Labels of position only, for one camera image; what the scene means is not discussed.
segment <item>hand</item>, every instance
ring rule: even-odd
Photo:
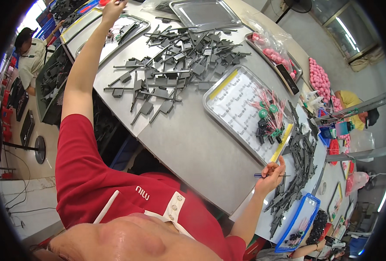
[[[316,251],[322,251],[322,248],[324,248],[325,247],[325,244],[326,244],[326,239],[323,239],[322,241],[320,241],[319,243],[318,243],[318,248],[316,249]]]
[[[107,27],[112,28],[127,3],[128,0],[122,2],[119,2],[119,0],[111,0],[107,3],[103,8],[102,23],[106,24]]]
[[[255,185],[255,192],[266,196],[270,191],[275,189],[283,179],[285,172],[285,163],[283,156],[279,156],[280,165],[275,162],[270,162],[261,172],[263,178],[260,178]]]
[[[58,30],[60,29],[60,27],[62,27],[62,24],[64,24],[64,21],[65,21],[65,20],[60,21],[60,22],[57,24],[57,26],[55,27],[55,29],[53,30],[53,32],[58,31]]]

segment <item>fluorescent light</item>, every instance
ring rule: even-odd
[[[380,204],[380,206],[378,207],[377,212],[380,212],[381,208],[382,208],[383,205],[384,205],[384,201],[386,201],[386,192],[384,193],[383,200],[381,201],[381,204]]]
[[[348,42],[351,43],[352,48],[353,48],[354,50],[356,50],[355,45],[353,45],[351,39],[349,39],[349,36],[348,36],[347,34],[345,34],[345,36],[346,36],[346,38],[348,39]]]
[[[353,43],[356,44],[355,39],[352,37],[352,34],[348,31],[346,26],[342,23],[341,19],[339,17],[336,18],[336,20],[341,24],[342,28],[345,30],[345,32],[349,35],[349,37],[352,39]]]

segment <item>stainless steel tray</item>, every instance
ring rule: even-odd
[[[183,0],[169,4],[170,8],[192,32],[242,25],[241,19],[223,0]]]
[[[294,121],[291,112],[284,108],[283,122],[285,130],[283,142],[271,145],[268,141],[261,145],[255,136],[258,127],[258,110],[250,106],[256,95],[251,86],[270,90],[252,71],[242,65],[236,65],[217,81],[203,96],[205,110],[228,131],[249,153],[266,165],[277,161],[288,143]]]
[[[103,46],[102,53],[100,54],[100,62],[99,66],[107,59],[109,58],[115,51],[117,51],[119,48],[124,46],[127,42],[129,42],[131,39],[133,39],[135,36],[139,35],[143,31],[145,31],[147,28],[149,28],[150,23],[142,18],[139,18],[134,15],[128,15],[124,14],[121,15],[120,18],[114,23],[113,29],[117,32],[119,32],[119,29],[114,29],[114,28],[121,28],[124,25],[129,25],[133,22],[140,22],[141,24],[139,27],[131,32],[128,37],[119,45],[116,40],[114,41],[107,41],[107,43]],[[80,51],[83,49],[83,46],[86,44],[84,42],[76,51],[74,55],[74,58],[76,59],[77,56],[80,54]]]
[[[249,34],[246,34],[245,35],[245,40],[247,41],[247,43],[249,45],[251,45],[253,47],[253,49],[255,49],[263,58],[265,61],[267,61],[267,63],[269,65],[271,65],[272,68],[274,68],[276,66],[276,63],[274,63],[272,60],[270,60],[255,44],[254,42],[252,41],[252,34],[253,33],[249,33]],[[301,76],[303,76],[303,70],[301,69],[300,65],[296,62],[296,60],[293,58],[293,56],[287,52],[290,60],[293,62],[294,66],[293,67],[293,70],[296,70],[297,74],[296,74],[296,77],[294,78],[294,82],[297,83]]]
[[[93,8],[62,32],[60,40],[63,44],[70,42],[81,30],[102,16],[102,10]]]

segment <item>floor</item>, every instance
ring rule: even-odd
[[[15,78],[15,76],[17,76],[17,70],[14,70],[13,72],[13,78]],[[28,180],[54,177],[59,130],[57,126],[40,122],[38,110],[36,108],[36,98],[34,96],[29,97],[28,104],[25,107],[25,111],[20,122],[16,121],[16,112],[15,109],[13,109],[13,114],[11,117],[12,138],[9,142],[21,144],[20,132],[28,110],[33,112],[35,120],[35,127],[30,137],[29,146],[33,147],[36,138],[39,135],[43,136],[46,146],[46,159],[44,160],[43,164],[39,164],[36,162],[34,151],[5,146],[5,149],[10,153],[6,153],[5,155],[4,151],[2,150],[2,161],[0,162],[0,167],[9,166],[16,168],[16,170],[13,171],[14,179]]]

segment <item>cap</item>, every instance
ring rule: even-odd
[[[25,27],[22,29],[22,31],[18,34],[15,40],[15,48],[19,49],[22,47],[22,44],[32,38],[36,30],[32,30],[31,28]]]
[[[369,110],[368,116],[365,118],[365,128],[368,129],[368,126],[373,126],[379,117],[380,114],[378,113],[377,108]]]

